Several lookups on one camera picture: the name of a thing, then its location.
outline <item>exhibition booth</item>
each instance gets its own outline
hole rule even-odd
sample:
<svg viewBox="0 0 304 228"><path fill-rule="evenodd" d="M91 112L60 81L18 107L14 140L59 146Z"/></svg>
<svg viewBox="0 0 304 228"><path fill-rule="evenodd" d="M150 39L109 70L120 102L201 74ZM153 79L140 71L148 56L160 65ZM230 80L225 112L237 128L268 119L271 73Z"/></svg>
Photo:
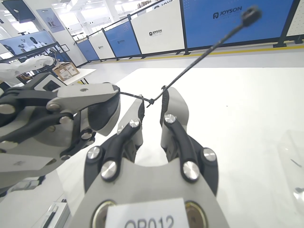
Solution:
<svg viewBox="0 0 304 228"><path fill-rule="evenodd" d="M295 27L300 0L159 0L76 41L88 62L206 49L241 22L257 5L262 19L223 46L301 39Z"/></svg>

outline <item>white table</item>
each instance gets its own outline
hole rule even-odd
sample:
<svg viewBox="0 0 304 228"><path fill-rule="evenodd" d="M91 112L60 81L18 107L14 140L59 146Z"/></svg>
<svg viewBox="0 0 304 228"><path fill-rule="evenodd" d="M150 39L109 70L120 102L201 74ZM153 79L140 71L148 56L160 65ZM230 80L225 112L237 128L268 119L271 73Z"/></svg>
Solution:
<svg viewBox="0 0 304 228"><path fill-rule="evenodd" d="M77 70L79 71L79 74L63 81L66 85L77 84L78 81L80 81L81 79L86 78L88 75L92 74L96 69L80 69L80 68L78 68ZM14 85L14 87L21 87L23 85L24 85L23 83L18 83L16 85Z"/></svg>
<svg viewBox="0 0 304 228"><path fill-rule="evenodd" d="M155 98L182 70L138 69L117 85L123 92ZM217 200L230 227L304 227L304 209L295 204L288 182L304 187L303 168L290 160L304 164L304 68L194 68L174 87L189 107L188 134L217 154ZM121 96L120 119L134 100ZM142 166L167 163L160 147L161 101L145 112L144 143L135 160ZM96 135L90 147L108 137ZM84 197L90 147L57 169L72 215ZM298 196L300 204L303 199Z"/></svg>

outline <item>black rubber fingertip pad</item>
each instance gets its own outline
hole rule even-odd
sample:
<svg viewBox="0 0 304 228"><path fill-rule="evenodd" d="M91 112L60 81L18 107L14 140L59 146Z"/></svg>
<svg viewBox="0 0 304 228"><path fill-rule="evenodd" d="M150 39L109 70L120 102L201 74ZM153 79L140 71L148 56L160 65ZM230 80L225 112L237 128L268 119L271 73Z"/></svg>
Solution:
<svg viewBox="0 0 304 228"><path fill-rule="evenodd" d="M168 90L165 90L163 92L163 99L161 104L161 119L160 119L161 126L163 126L164 116L166 111L168 110L168 105L169 105L169 92Z"/></svg>
<svg viewBox="0 0 304 228"><path fill-rule="evenodd" d="M144 116L145 116L145 104L142 101L142 103L140 104L139 109L138 109L138 117L139 117L140 122L141 122L141 128L143 127Z"/></svg>

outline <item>blue partition panel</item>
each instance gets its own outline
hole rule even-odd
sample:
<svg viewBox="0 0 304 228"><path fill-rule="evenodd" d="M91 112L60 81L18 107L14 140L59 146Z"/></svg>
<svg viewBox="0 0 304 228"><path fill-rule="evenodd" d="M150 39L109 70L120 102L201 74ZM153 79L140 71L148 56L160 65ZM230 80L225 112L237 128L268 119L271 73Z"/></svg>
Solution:
<svg viewBox="0 0 304 228"><path fill-rule="evenodd" d="M140 55L129 21L106 31L105 35L117 57Z"/></svg>
<svg viewBox="0 0 304 228"><path fill-rule="evenodd" d="M226 43L280 37L293 0L183 0L188 48L209 46L241 22L241 13L257 5L262 18Z"/></svg>
<svg viewBox="0 0 304 228"><path fill-rule="evenodd" d="M93 46L91 45L88 39L83 42L77 43L77 46L83 53L87 61L99 60L98 55L96 54Z"/></svg>

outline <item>pegboard panel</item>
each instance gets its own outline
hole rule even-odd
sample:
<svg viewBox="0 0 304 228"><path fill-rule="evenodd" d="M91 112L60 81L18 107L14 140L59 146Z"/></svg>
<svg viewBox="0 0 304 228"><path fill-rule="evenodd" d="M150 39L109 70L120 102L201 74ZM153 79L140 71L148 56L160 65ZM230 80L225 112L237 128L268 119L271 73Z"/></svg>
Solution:
<svg viewBox="0 0 304 228"><path fill-rule="evenodd" d="M295 12L287 36L296 36L304 34L304 0L300 0L299 6Z"/></svg>

